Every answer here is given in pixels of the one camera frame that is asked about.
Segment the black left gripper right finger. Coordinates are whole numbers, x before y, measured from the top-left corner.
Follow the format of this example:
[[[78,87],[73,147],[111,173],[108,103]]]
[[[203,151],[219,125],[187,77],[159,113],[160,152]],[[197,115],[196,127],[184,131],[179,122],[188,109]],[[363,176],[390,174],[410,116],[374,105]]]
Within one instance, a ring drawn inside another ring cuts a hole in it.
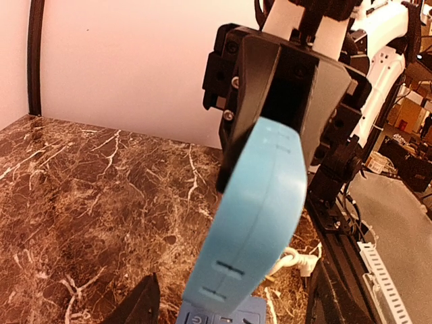
[[[310,281],[305,323],[373,323],[351,297],[327,261],[319,261]]]

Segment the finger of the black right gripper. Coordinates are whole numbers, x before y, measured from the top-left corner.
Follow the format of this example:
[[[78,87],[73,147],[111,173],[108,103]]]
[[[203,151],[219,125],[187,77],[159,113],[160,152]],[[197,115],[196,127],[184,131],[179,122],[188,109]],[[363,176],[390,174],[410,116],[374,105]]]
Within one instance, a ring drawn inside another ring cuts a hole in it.
[[[298,63],[310,79],[298,130],[300,152],[296,164],[306,169],[312,162],[321,135],[343,99],[351,77],[343,64],[322,55],[298,54]]]
[[[260,116],[279,58],[280,40],[268,34],[250,34],[240,43],[233,77],[237,89],[228,92],[225,108],[234,114],[232,121],[221,120],[219,138],[223,160],[216,189],[224,193],[246,141]]]

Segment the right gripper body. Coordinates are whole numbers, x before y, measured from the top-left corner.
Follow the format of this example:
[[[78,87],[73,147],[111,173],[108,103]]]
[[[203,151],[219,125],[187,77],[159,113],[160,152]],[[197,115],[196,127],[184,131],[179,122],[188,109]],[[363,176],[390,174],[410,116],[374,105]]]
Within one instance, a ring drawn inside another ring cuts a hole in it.
[[[214,107],[227,110],[225,105],[228,92],[231,88],[237,89],[239,86],[239,79],[233,77],[233,72],[240,52],[240,43],[250,34],[267,33],[236,24],[225,24],[218,29],[213,52],[208,57],[202,86],[205,92],[203,98],[205,109]],[[279,58],[263,110],[258,118],[265,117],[279,122],[298,133],[310,81],[306,76],[306,69],[298,63],[298,54],[301,52],[322,54],[296,41],[277,38],[280,40]],[[351,83],[337,108],[345,104],[360,109],[371,91],[371,84],[363,73],[346,64],[343,65],[351,77]]]

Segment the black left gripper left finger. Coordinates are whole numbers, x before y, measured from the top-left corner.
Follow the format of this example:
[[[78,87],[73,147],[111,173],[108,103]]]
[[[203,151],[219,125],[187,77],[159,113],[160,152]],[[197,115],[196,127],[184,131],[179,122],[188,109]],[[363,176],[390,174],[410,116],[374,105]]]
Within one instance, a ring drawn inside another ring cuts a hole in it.
[[[104,320],[105,324],[158,323],[160,288],[157,274],[142,278],[120,305]]]

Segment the dark blue cube adapter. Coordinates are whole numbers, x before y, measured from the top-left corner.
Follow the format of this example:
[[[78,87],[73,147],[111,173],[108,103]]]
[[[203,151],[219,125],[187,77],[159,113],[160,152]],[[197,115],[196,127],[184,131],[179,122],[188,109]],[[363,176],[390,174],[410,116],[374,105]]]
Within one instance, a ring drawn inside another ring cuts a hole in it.
[[[265,324],[267,303],[259,297],[248,297],[234,312],[220,314],[183,302],[176,324]]]

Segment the blue small charger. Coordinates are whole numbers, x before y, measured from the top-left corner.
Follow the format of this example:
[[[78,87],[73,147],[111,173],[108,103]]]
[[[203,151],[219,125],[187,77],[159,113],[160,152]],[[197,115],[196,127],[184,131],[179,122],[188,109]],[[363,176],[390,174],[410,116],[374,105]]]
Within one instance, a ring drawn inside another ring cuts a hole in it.
[[[298,133],[261,117],[243,148],[183,299],[232,313],[270,272],[302,214],[306,169],[296,164]]]

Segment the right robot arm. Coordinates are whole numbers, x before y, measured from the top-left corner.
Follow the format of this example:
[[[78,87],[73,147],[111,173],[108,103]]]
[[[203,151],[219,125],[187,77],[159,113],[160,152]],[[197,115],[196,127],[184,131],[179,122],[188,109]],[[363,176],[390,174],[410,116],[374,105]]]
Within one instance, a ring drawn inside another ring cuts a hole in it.
[[[224,99],[217,216],[296,214],[305,194],[330,207],[360,171],[361,122],[391,70],[376,54],[419,51],[420,7],[409,1],[257,1],[259,29],[224,24],[209,54],[205,108]]]

